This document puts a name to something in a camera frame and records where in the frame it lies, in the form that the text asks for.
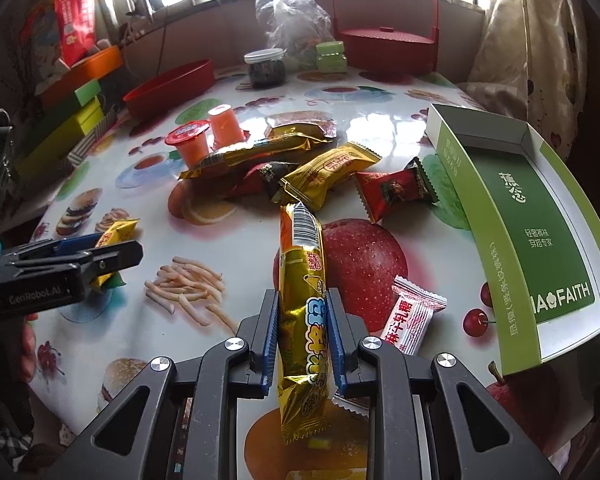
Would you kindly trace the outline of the person's left hand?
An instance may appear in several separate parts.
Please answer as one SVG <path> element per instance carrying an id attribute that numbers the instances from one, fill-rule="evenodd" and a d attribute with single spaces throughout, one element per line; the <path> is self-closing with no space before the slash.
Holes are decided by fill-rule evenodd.
<path id="1" fill-rule="evenodd" d="M 8 342 L 14 344 L 17 350 L 15 356 L 9 360 L 7 370 L 13 378 L 25 384 L 30 384 L 35 374 L 36 336 L 30 323 L 37 319 L 38 314 L 31 313 L 25 318 L 0 322 L 0 350 L 1 346 Z"/>

